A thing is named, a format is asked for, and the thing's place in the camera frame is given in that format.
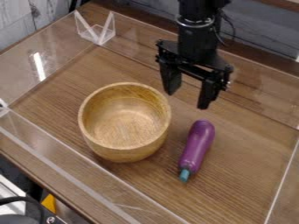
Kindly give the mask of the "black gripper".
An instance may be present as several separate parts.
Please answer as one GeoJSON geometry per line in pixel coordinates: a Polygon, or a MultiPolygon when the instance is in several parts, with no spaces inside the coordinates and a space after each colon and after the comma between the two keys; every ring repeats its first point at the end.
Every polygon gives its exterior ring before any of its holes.
{"type": "Polygon", "coordinates": [[[207,17],[202,21],[178,18],[178,40],[156,41],[156,62],[160,65],[163,90],[172,95],[182,86],[183,74],[202,81],[198,108],[207,109],[216,100],[220,90],[226,90],[231,64],[219,56],[220,17],[207,17]]]}

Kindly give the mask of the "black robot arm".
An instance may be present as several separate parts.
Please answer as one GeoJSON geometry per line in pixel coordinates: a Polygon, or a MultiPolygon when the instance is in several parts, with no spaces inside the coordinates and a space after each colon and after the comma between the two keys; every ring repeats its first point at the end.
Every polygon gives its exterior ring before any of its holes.
{"type": "Polygon", "coordinates": [[[163,90],[172,95],[187,74],[202,82],[198,108],[207,109],[226,91],[234,66],[219,56],[223,8],[230,0],[179,0],[178,40],[156,41],[163,90]]]}

